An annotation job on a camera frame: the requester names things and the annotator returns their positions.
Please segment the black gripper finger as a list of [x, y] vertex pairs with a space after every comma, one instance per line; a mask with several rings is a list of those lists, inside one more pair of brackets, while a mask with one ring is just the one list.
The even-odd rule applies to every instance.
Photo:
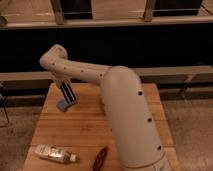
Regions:
[[61, 84], [60, 89], [61, 89], [61, 91], [62, 91], [62, 94], [63, 94], [63, 96], [64, 96], [66, 102], [67, 102], [67, 103], [70, 103], [70, 99], [69, 99], [69, 96], [67, 95], [67, 92], [66, 92], [66, 89], [65, 89], [65, 88], [66, 88], [66, 87], [64, 86], [64, 84]]
[[75, 96], [72, 88], [70, 87], [70, 84], [66, 83], [66, 86], [67, 86], [67, 89], [69, 91], [69, 94], [71, 96], [72, 101], [75, 102], [76, 101], [76, 96]]

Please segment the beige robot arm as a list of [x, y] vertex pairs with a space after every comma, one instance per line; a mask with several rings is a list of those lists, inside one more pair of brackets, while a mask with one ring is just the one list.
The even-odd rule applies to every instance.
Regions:
[[97, 84], [123, 171], [172, 171], [138, 74], [126, 66], [70, 61], [66, 49], [53, 45], [40, 65], [54, 77], [64, 98], [57, 108], [76, 103], [72, 78]]

